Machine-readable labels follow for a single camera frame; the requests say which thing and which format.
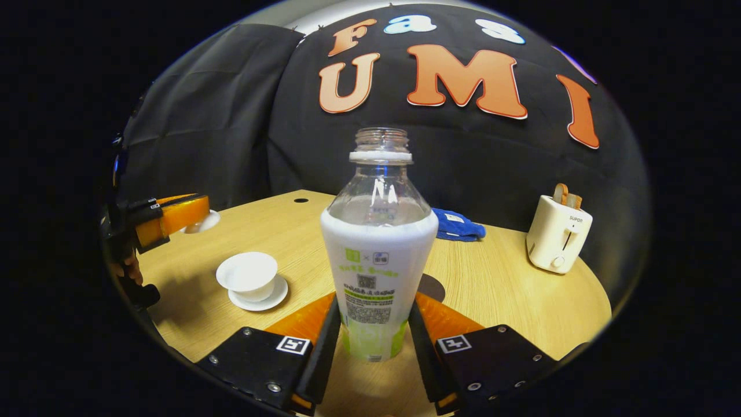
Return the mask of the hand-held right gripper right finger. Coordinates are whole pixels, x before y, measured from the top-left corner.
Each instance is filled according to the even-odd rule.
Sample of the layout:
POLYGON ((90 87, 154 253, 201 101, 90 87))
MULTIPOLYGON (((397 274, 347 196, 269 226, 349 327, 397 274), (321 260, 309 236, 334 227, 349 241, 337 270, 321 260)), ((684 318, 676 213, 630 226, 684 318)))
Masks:
POLYGON ((497 415, 505 400, 558 367, 510 325, 484 327, 420 292, 408 324, 437 415, 497 415))

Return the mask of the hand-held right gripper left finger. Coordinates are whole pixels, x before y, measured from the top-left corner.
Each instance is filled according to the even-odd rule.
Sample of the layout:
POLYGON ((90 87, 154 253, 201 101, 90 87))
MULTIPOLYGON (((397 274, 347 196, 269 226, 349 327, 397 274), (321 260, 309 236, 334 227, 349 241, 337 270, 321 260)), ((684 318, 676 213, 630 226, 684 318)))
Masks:
POLYGON ((265 330, 241 327, 196 366, 268 407, 313 416, 325 397, 340 325, 331 292, 265 330))

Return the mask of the dark round coaster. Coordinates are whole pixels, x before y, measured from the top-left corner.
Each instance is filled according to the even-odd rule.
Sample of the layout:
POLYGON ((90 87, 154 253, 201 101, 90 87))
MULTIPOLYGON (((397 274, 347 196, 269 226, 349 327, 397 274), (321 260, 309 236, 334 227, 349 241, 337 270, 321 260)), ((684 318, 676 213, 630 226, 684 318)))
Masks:
POLYGON ((446 289, 443 283, 426 273, 421 276, 416 291, 439 303, 443 303, 446 297, 446 289))

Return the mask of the white teacup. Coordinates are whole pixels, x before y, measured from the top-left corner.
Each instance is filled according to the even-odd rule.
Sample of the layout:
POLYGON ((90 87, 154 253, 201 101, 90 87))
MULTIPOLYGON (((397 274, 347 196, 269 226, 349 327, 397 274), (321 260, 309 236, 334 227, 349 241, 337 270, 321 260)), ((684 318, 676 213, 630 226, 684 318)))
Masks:
POLYGON ((266 253, 239 253, 217 267, 215 277, 226 290, 246 302, 267 299, 275 288, 276 260, 266 253))

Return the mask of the clear water bottle white label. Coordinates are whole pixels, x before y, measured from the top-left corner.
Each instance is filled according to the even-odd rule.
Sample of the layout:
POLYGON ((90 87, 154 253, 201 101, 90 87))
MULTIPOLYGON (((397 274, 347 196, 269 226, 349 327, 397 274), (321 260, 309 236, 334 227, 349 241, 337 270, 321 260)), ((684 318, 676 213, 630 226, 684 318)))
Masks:
POLYGON ((354 176, 320 216, 342 342, 354 358, 388 361, 402 349, 439 221, 408 177, 405 130, 358 130, 349 159, 354 176))

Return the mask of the white saucer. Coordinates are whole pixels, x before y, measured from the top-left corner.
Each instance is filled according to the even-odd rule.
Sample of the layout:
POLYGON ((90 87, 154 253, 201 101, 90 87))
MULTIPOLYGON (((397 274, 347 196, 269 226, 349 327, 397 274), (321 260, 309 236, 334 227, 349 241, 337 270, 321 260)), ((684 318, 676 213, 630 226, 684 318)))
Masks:
POLYGON ((228 296, 232 304, 250 312, 262 312, 278 306, 288 296, 289 285, 281 275, 276 275, 273 280, 274 286, 270 295, 261 301, 247 301, 235 291, 228 290, 228 296))

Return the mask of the blue cloth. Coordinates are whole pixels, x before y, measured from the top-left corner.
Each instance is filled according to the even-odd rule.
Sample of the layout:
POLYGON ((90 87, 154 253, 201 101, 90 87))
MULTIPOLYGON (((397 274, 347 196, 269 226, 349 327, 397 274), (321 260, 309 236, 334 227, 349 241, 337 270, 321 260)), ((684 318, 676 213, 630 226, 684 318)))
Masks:
POLYGON ((460 213, 432 208, 438 219, 436 238, 450 241, 474 242, 486 236, 483 225, 475 224, 460 213))

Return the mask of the white toaster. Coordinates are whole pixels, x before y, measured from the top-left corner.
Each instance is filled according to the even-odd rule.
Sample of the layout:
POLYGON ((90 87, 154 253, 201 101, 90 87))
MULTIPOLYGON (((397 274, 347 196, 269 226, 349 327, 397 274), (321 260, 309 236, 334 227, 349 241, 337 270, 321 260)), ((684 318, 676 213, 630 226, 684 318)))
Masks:
POLYGON ((591 224, 593 217, 588 212, 541 195, 526 236, 530 263, 545 271, 565 275, 579 258, 591 224))

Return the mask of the black backdrop cloth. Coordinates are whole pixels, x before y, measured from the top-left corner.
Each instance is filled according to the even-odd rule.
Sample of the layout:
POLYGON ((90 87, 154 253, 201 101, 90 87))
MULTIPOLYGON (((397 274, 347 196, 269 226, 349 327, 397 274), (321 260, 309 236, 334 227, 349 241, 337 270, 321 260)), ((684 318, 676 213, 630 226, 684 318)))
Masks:
POLYGON ((593 217, 581 258, 613 307, 640 273, 650 187, 617 103, 552 42, 504 16, 435 3, 320 29, 247 18, 196 45, 124 130, 125 200, 200 192, 226 209, 335 195, 355 132, 406 130, 410 179, 439 209, 526 231, 557 183, 593 217))

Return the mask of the brown bread slice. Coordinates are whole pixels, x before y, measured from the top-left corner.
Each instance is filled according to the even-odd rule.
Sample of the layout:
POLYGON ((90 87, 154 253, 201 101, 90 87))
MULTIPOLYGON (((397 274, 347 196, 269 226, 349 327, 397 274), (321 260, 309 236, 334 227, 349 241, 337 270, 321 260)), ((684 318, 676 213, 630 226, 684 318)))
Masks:
POLYGON ((574 210, 580 210, 583 198, 576 193, 570 193, 566 184, 558 183, 554 188, 552 200, 574 210))

